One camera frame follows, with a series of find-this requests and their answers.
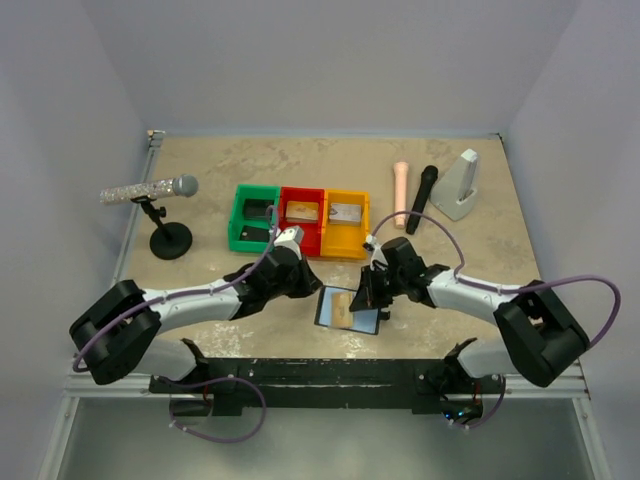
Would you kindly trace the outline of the yellow plastic bin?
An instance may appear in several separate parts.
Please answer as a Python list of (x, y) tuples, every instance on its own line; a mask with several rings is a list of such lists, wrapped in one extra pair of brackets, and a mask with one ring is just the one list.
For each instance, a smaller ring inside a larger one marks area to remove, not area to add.
[[(361, 216), (358, 225), (337, 224), (329, 220), (333, 204), (357, 205)], [(363, 244), (370, 232), (370, 198), (367, 192), (326, 189), (325, 213), (321, 227), (320, 256), (342, 260), (363, 260), (367, 256)]]

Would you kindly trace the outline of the grey credit card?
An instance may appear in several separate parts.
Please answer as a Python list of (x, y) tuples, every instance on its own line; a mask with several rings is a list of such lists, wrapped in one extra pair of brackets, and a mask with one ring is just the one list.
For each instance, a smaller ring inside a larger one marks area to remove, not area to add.
[(239, 239), (248, 242), (268, 242), (270, 230), (268, 228), (245, 225), (240, 232)]

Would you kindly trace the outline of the gold card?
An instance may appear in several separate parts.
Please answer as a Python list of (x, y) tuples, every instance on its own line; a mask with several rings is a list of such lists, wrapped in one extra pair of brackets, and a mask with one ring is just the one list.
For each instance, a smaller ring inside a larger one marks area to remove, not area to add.
[(354, 314), (350, 311), (353, 293), (337, 292), (331, 295), (331, 314), (329, 326), (335, 329), (351, 329), (354, 326)]

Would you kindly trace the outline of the green plastic bin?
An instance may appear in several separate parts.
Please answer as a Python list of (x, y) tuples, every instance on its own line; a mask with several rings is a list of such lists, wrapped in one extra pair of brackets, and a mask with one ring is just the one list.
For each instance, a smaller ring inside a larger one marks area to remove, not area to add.
[(270, 220), (245, 220), (242, 214), (243, 203), (248, 198), (269, 199), (274, 207), (279, 203), (280, 188), (272, 185), (239, 184), (236, 188), (231, 216), (228, 222), (228, 246), (231, 251), (241, 253), (262, 253), (269, 242), (248, 242), (239, 239), (240, 232), (245, 225), (268, 228)]

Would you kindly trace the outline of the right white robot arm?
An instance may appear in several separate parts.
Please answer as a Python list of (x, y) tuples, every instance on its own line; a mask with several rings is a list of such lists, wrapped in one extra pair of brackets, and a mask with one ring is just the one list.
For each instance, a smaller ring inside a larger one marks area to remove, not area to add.
[(382, 310), (406, 296), (497, 327), (498, 339), (468, 339), (447, 355), (451, 363), (445, 378), (455, 391), (467, 392), (482, 377), (504, 374), (519, 374), (547, 387), (590, 346), (584, 329), (550, 288), (508, 293), (489, 282), (457, 279), (445, 265), (426, 265), (405, 237), (382, 245), (369, 237), (366, 249), (371, 260), (361, 269), (350, 311)]

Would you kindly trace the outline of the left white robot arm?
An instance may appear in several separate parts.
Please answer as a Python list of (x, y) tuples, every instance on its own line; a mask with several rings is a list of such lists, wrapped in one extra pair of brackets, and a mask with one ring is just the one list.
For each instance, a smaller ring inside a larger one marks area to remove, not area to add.
[(204, 356), (193, 341), (166, 340), (163, 333), (245, 318), (276, 298), (306, 298), (321, 286), (306, 257), (283, 246), (193, 289), (160, 291), (120, 281), (71, 325), (69, 334), (78, 350), (72, 369), (88, 372), (98, 385), (136, 373), (165, 377), (195, 392), (207, 380)]

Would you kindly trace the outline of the red plastic bin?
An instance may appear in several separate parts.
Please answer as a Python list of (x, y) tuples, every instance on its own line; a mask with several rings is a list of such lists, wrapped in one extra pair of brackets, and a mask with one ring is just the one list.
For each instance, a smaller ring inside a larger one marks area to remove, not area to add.
[(283, 186), (279, 198), (279, 228), (299, 226), (304, 237), (301, 251), (310, 257), (321, 253), (321, 230), (324, 215), (323, 189)]

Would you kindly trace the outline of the black leather card holder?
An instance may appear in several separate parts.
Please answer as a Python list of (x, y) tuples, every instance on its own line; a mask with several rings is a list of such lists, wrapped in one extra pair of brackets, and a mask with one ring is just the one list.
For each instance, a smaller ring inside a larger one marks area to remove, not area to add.
[(314, 324), (316, 326), (377, 335), (380, 324), (390, 318), (390, 314), (381, 309), (351, 311), (350, 305), (355, 298), (352, 289), (324, 286), (320, 289)]

